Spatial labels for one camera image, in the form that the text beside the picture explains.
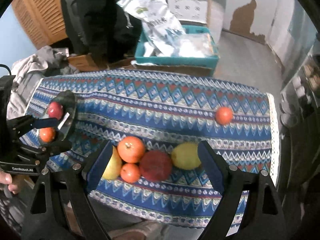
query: white basket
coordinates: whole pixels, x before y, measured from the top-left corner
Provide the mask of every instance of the white basket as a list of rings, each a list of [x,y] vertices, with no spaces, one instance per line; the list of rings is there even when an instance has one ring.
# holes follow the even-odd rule
[[[209,0],[168,0],[170,11],[180,21],[207,23]]]

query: screw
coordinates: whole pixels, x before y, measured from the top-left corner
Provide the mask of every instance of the screw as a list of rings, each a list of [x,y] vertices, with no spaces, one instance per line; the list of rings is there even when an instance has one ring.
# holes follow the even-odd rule
[[[238,167],[235,166],[234,164],[232,164],[232,165],[229,165],[229,169],[232,171],[236,171],[238,169]]]
[[[41,171],[41,174],[42,174],[42,175],[46,175],[48,172],[49,172],[48,168],[44,168],[44,169]]]
[[[76,171],[79,170],[81,168],[81,164],[80,163],[75,163],[73,164],[72,168]]]
[[[267,172],[266,170],[261,170],[261,174],[262,174],[263,176],[268,176],[268,172]]]

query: drawstring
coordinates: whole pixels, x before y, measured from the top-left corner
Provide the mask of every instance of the drawstring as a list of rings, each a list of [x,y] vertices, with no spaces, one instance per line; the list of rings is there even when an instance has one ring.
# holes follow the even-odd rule
[[[133,26],[130,23],[129,14],[127,12],[124,12],[125,17],[127,18],[127,28],[130,29]]]

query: tablecloth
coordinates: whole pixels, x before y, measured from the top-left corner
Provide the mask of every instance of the tablecloth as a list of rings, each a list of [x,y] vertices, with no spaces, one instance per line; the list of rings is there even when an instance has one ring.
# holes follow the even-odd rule
[[[54,171],[85,161],[102,139],[117,145],[134,135],[148,150],[168,154],[182,142],[207,140],[229,164],[249,172],[265,169],[276,182],[279,141],[274,101],[254,87],[157,71],[81,73],[44,78],[26,114],[41,116],[50,100],[64,90],[76,94],[77,119],[70,136],[72,150],[48,162]],[[234,112],[226,126],[214,120],[220,106]],[[35,130],[21,140],[39,146]],[[136,183],[101,179],[90,196],[129,214],[191,228],[205,227],[221,199],[201,166],[191,171],[174,168],[170,178],[160,183],[143,177]],[[243,192],[233,226],[242,219],[247,197],[248,192]]]

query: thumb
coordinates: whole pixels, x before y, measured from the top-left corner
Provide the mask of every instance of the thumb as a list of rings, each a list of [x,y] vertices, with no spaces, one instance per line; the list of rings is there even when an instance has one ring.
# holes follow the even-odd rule
[[[5,173],[3,171],[0,171],[0,183],[11,184],[12,183],[11,175],[9,173]]]

